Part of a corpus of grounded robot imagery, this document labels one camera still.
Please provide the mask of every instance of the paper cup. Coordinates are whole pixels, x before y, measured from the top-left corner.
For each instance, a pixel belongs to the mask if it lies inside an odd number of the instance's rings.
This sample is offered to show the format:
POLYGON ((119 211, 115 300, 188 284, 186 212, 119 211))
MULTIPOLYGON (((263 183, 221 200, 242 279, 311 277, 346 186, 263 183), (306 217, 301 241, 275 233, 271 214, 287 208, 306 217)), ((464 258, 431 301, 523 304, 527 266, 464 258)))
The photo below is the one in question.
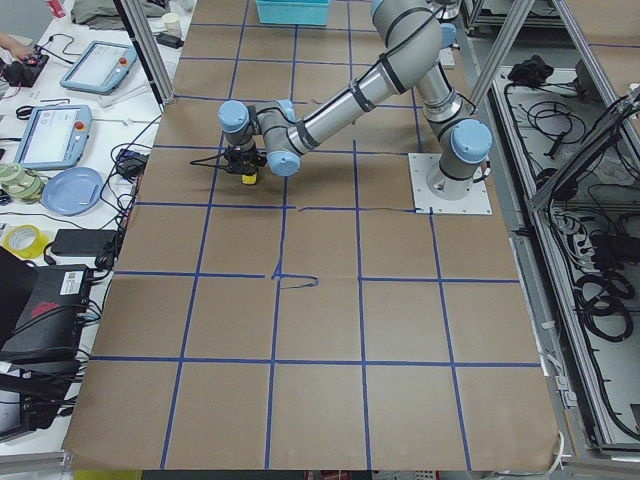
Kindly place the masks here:
POLYGON ((164 26, 167 28, 167 33, 174 37, 182 38, 182 29, 180 28, 180 15, 176 13, 165 13, 162 16, 164 26))

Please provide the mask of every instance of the person's arm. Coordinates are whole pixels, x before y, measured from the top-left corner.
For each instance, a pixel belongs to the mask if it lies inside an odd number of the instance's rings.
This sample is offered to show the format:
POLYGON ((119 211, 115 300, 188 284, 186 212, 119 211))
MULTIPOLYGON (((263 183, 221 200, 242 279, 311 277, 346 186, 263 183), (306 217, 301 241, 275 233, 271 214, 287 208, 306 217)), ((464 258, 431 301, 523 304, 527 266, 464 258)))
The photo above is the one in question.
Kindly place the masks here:
POLYGON ((22 45, 15 38, 2 32, 0 32, 0 47, 5 50, 9 50, 9 52, 11 52, 11 56, 18 60, 22 60, 29 54, 29 52, 31 52, 29 48, 22 45))

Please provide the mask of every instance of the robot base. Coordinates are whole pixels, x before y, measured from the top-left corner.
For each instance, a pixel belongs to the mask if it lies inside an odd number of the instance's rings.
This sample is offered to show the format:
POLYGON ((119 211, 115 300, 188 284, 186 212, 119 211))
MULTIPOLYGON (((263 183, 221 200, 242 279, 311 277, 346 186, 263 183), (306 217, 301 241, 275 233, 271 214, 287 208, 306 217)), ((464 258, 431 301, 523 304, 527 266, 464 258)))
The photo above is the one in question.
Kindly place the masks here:
POLYGON ((411 185, 413 202, 418 213, 456 214, 456 215, 491 215, 491 203, 484 181, 474 183, 469 194, 462 200, 446 200, 435 195, 427 186, 429 172, 438 168, 440 155, 410 153, 411 185))

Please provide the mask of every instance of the white tablet with blue frame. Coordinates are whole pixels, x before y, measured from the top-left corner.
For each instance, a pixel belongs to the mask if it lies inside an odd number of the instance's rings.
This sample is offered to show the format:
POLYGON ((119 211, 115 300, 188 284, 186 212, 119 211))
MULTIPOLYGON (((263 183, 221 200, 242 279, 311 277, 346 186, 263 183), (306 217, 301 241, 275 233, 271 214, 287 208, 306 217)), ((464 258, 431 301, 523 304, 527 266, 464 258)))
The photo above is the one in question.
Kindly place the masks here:
POLYGON ((91 110, 86 105, 34 108, 15 163, 34 170, 73 167, 89 139, 91 119, 91 110))
POLYGON ((113 92, 138 59, 131 45, 93 41, 60 80, 69 90, 108 95, 113 92))

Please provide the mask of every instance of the blue joint cap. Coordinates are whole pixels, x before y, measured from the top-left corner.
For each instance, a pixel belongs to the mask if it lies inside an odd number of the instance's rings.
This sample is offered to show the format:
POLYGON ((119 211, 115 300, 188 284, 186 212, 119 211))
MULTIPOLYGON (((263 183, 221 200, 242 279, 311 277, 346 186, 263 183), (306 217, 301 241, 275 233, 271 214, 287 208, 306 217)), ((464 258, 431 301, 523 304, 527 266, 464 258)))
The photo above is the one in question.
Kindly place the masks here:
POLYGON ((453 127, 451 147, 456 156, 465 163, 481 163, 491 150, 491 145, 491 131, 477 120, 466 119, 453 127))
POLYGON ((442 48, 449 48, 456 41, 458 29, 452 23, 443 23, 440 27, 442 28, 442 48))
POLYGON ((378 7, 382 5, 382 2, 384 2, 384 0, 373 0, 373 2, 371 2, 371 18, 376 14, 378 7))
POLYGON ((218 110, 218 119, 223 132, 236 133, 249 123, 249 109, 237 100, 229 100, 218 110))
POLYGON ((271 171, 279 177, 290 177, 300 170, 300 157, 286 150, 268 153, 267 161, 271 171))
POLYGON ((293 109, 293 102, 291 100, 276 100, 276 103, 282 107, 284 114, 287 116, 287 120, 290 122, 296 121, 296 112, 293 109))

